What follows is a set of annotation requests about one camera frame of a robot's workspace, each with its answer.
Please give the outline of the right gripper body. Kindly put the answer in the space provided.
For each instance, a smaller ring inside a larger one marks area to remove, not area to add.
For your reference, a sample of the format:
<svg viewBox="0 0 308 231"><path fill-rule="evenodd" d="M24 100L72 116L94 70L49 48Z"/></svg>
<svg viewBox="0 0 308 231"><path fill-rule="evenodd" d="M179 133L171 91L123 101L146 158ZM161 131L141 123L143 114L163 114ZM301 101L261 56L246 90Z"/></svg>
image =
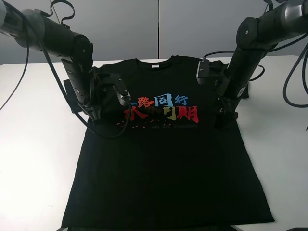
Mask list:
<svg viewBox="0 0 308 231"><path fill-rule="evenodd" d="M235 112L233 107L236 101L223 96L224 84L222 80L215 80L214 86L215 92L218 94L218 99L216 100L217 120L236 120L238 113Z"/></svg>

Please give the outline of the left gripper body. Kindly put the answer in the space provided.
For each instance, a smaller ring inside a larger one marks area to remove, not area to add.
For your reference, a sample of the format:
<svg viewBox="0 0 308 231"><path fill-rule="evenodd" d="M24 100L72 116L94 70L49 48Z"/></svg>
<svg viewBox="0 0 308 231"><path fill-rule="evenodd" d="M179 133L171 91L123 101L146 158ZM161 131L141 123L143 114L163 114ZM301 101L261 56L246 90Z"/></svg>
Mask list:
<svg viewBox="0 0 308 231"><path fill-rule="evenodd" d="M88 108L101 108L102 112L105 92L99 87L93 72L83 73L79 64L67 59L61 61L68 76L64 87L72 113L87 113Z"/></svg>

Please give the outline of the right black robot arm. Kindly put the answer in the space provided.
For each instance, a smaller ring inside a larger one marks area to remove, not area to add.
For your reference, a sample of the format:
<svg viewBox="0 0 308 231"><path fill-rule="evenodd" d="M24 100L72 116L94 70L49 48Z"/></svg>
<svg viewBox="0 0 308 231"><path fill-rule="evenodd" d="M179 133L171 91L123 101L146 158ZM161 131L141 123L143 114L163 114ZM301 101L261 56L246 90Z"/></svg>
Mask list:
<svg viewBox="0 0 308 231"><path fill-rule="evenodd" d="M248 17L240 24L237 47L217 86L221 109L216 127L222 128L237 118L236 107L260 60L280 42L307 32L306 0L288 0L261 17Z"/></svg>

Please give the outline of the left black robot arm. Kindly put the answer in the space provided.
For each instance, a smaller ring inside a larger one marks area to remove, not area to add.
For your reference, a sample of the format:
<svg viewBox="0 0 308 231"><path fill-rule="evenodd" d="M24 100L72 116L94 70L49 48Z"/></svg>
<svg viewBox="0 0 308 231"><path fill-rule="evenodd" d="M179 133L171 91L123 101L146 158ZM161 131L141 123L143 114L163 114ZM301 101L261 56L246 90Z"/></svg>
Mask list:
<svg viewBox="0 0 308 231"><path fill-rule="evenodd" d="M60 57L78 105L93 122L99 122L102 101L93 70L93 44L68 25L49 19L50 16L38 9L19 11L2 0L0 32L13 37L21 47L44 53L48 62L51 56Z"/></svg>

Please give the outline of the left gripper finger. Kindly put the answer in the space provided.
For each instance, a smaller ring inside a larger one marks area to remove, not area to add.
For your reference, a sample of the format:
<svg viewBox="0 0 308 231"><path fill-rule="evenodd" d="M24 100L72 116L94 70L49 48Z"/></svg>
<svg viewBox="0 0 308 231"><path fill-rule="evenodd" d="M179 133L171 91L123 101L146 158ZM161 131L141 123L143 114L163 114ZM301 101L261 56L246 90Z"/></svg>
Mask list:
<svg viewBox="0 0 308 231"><path fill-rule="evenodd" d="M101 108L88 108L87 114L93 123L101 123L102 121Z"/></svg>

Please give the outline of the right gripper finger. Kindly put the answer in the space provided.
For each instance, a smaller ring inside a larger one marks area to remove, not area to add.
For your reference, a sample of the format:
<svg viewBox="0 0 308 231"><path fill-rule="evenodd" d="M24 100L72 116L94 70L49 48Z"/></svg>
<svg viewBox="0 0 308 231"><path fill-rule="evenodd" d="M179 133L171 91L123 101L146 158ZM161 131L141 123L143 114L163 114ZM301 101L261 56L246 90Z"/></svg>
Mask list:
<svg viewBox="0 0 308 231"><path fill-rule="evenodd" d="M224 128L228 124L228 119L225 116L217 116L215 119L215 128Z"/></svg>

